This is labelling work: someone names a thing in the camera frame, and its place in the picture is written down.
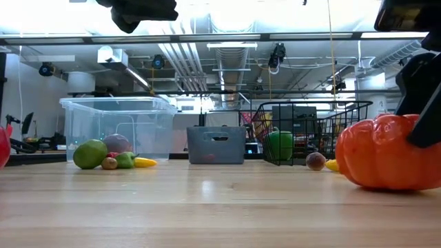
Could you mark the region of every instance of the black wire basket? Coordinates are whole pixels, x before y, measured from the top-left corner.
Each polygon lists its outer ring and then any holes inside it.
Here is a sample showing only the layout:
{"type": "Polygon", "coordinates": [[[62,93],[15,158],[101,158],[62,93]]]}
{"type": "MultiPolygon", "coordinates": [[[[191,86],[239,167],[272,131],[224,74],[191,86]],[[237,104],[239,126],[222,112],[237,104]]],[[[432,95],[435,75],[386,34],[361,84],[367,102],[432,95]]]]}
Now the black wire basket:
{"type": "Polygon", "coordinates": [[[253,116],[253,129],[265,160],[275,165],[304,165],[320,152],[335,158],[338,135],[367,118],[370,101],[289,101],[263,103],[253,116]],[[329,106],[317,110],[316,106],[329,106]]]}

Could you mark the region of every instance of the orange pumpkin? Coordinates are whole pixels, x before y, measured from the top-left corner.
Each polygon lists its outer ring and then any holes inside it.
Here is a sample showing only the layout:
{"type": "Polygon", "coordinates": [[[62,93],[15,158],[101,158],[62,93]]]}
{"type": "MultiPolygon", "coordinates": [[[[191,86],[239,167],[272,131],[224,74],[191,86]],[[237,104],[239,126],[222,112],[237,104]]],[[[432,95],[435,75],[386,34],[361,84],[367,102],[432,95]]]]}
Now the orange pumpkin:
{"type": "Polygon", "coordinates": [[[340,173],[373,189],[441,187],[441,143],[420,149],[407,142],[418,115],[382,115],[345,129],[336,145],[340,173]]]}

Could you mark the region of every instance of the plastic storage container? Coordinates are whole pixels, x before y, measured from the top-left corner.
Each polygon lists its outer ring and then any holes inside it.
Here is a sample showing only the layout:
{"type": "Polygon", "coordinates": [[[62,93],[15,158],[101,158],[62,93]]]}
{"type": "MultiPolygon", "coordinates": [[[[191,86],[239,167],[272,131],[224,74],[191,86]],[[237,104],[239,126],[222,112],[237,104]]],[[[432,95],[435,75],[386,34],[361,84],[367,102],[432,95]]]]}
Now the plastic storage container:
{"type": "Polygon", "coordinates": [[[65,112],[67,160],[90,139],[111,134],[128,139],[140,157],[167,160],[172,150],[176,108],[155,97],[102,97],[61,99],[65,112]]]}
{"type": "Polygon", "coordinates": [[[243,164],[245,127],[187,127],[192,164],[243,164]]]}

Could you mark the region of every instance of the wooden table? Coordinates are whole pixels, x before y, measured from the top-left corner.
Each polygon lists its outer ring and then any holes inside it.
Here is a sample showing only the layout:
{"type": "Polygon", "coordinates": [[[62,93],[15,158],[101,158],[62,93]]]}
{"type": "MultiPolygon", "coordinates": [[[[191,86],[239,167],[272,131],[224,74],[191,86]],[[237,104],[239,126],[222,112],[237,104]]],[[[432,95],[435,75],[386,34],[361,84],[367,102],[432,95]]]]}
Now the wooden table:
{"type": "Polygon", "coordinates": [[[366,192],[331,172],[161,163],[0,172],[0,247],[441,247],[441,191],[366,192]]]}

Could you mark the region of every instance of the green mango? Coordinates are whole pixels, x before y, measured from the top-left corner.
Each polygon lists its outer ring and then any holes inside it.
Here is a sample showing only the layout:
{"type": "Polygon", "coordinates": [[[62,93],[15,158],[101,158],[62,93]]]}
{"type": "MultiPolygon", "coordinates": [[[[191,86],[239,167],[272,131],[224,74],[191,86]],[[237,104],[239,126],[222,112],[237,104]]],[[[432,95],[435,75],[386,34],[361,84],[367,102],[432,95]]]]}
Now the green mango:
{"type": "Polygon", "coordinates": [[[269,134],[272,156],[276,161],[288,161],[292,157],[293,136],[291,132],[279,131],[275,127],[274,132],[269,134]]]}
{"type": "Polygon", "coordinates": [[[107,155],[107,146],[98,140],[90,140],[78,146],[74,152],[74,163],[81,169],[94,169],[107,155]]]}
{"type": "Polygon", "coordinates": [[[118,154],[118,156],[115,157],[116,161],[118,162],[118,169],[135,168],[134,159],[136,157],[137,155],[133,154],[133,152],[123,152],[118,154]]]}

